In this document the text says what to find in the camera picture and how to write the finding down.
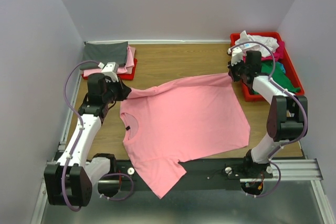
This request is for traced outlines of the light pink t shirt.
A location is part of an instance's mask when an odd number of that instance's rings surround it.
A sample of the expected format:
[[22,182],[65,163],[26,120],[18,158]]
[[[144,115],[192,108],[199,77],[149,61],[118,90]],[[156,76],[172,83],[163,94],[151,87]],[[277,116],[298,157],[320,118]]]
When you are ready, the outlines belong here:
[[249,144],[250,126],[226,73],[133,89],[120,118],[130,161],[159,198],[185,175],[183,162]]

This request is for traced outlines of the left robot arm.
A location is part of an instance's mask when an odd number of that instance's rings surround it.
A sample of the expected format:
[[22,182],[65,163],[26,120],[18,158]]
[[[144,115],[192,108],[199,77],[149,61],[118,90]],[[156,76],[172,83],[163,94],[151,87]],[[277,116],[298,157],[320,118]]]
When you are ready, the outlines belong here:
[[51,205],[64,205],[77,212],[88,205],[93,186],[104,177],[131,179],[118,172],[113,154],[96,154],[87,160],[91,144],[116,102],[127,98],[131,89],[119,77],[95,73],[88,77],[88,92],[78,110],[74,133],[65,151],[54,164],[44,170],[48,201]]

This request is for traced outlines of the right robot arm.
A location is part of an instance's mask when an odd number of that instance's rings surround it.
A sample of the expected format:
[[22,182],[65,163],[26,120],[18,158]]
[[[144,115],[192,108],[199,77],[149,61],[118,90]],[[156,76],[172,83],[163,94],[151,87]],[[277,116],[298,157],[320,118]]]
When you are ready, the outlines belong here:
[[245,174],[265,169],[284,146],[302,139],[308,132],[308,99],[280,86],[270,74],[261,71],[261,52],[249,50],[246,59],[239,47],[228,49],[229,76],[258,92],[269,104],[267,133],[250,149],[241,165]]

